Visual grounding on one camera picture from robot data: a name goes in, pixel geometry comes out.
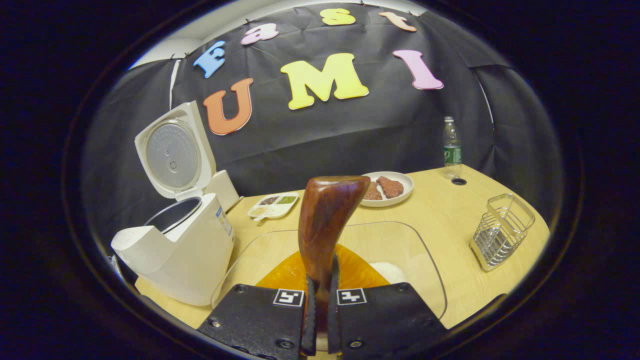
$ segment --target white wall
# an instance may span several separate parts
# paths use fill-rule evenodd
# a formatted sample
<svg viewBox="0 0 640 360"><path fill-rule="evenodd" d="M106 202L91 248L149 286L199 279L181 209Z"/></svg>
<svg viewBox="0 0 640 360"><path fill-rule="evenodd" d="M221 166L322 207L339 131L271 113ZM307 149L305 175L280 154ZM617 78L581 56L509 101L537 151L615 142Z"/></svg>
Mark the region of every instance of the white wall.
<svg viewBox="0 0 640 360"><path fill-rule="evenodd" d="M310 4L331 3L328 0L236 0L222 6L197 20L185 25L172 33L163 41L149 49L131 67L136 67L151 61L184 57L184 53L190 53L202 44L244 24L245 19L258 19L270 13L279 12L296 6ZM384 6L401 12L409 12L418 15L426 11L425 8L408 0L365 0L365 4Z"/></svg>

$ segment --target screw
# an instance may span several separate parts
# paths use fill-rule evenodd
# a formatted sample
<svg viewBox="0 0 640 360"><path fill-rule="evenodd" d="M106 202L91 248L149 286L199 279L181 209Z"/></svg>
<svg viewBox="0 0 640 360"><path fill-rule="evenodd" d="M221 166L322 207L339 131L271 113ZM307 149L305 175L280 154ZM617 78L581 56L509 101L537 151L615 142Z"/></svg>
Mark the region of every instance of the screw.
<svg viewBox="0 0 640 360"><path fill-rule="evenodd" d="M234 349L236 349L236 350L239 350L239 351L242 351L242 352L246 352L247 354L249 354L249 350L247 350L247 349L245 349L245 348L243 348L243 347L238 347L238 346L236 346L236 347L232 347L232 348L234 348Z"/></svg>
<svg viewBox="0 0 640 360"><path fill-rule="evenodd" d="M352 342L349 344L349 347L350 347L350 348L359 348L359 347L361 347L362 345L364 345L364 343L363 343L362 341L356 340L356 341L352 341Z"/></svg>
<svg viewBox="0 0 640 360"><path fill-rule="evenodd" d="M209 319L209 325L213 327L221 327L220 322L216 318Z"/></svg>
<svg viewBox="0 0 640 360"><path fill-rule="evenodd" d="M428 326L430 324L431 324L431 319L426 316L420 321L420 325L422 326Z"/></svg>
<svg viewBox="0 0 640 360"><path fill-rule="evenodd" d="M280 339L280 340L276 341L276 345L278 345L278 347L286 348L286 349L293 348L293 346L294 346L291 341L286 340L286 339Z"/></svg>

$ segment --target spice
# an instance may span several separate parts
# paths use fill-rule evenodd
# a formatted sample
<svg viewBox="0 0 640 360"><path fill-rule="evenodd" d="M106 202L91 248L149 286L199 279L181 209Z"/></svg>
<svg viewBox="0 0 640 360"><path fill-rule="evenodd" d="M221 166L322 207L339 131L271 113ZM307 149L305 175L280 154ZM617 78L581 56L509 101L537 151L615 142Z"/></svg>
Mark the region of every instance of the spice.
<svg viewBox="0 0 640 360"><path fill-rule="evenodd" d="M295 196L285 196L282 199L280 199L280 201L278 201L278 204L290 204L295 200L296 200Z"/></svg>
<svg viewBox="0 0 640 360"><path fill-rule="evenodd" d="M267 208L255 208L251 212L251 215L257 217L257 216L260 216L260 215L264 214L265 211L267 211Z"/></svg>
<svg viewBox="0 0 640 360"><path fill-rule="evenodd" d="M276 201L277 198L278 198L277 196L274 196L274 197L270 197L270 198L264 199L260 203L260 205L271 205Z"/></svg>

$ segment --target yellow letter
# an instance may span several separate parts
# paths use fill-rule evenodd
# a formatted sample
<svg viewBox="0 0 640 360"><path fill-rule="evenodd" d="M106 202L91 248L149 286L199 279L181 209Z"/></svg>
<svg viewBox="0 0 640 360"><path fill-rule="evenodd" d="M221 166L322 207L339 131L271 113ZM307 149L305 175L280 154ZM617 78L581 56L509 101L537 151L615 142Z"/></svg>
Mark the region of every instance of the yellow letter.
<svg viewBox="0 0 640 360"><path fill-rule="evenodd" d="M327 25L349 25L356 22L350 14L349 10L345 9L324 9L320 12L322 21Z"/></svg>
<svg viewBox="0 0 640 360"><path fill-rule="evenodd" d="M326 59L322 71L318 71L306 61L294 61L284 65L280 71L289 75L291 84L289 109L295 110L314 104L314 97L309 96L305 85L322 101L329 99L334 80L336 89L333 95L338 99L367 95L369 89L360 83L351 60L353 54L333 54Z"/></svg>

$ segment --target blue letter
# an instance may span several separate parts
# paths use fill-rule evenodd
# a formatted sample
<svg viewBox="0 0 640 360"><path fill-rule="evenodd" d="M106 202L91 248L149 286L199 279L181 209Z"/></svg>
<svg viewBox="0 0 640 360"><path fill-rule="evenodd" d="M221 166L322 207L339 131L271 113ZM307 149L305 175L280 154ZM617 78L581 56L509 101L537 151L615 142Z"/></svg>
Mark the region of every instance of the blue letter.
<svg viewBox="0 0 640 360"><path fill-rule="evenodd" d="M193 66L199 65L204 69L205 79L209 79L209 76L213 75L213 73L216 72L216 70L225 62L224 59L217 59L225 54L225 51L220 49L224 44L224 41L216 42L193 63Z"/></svg>

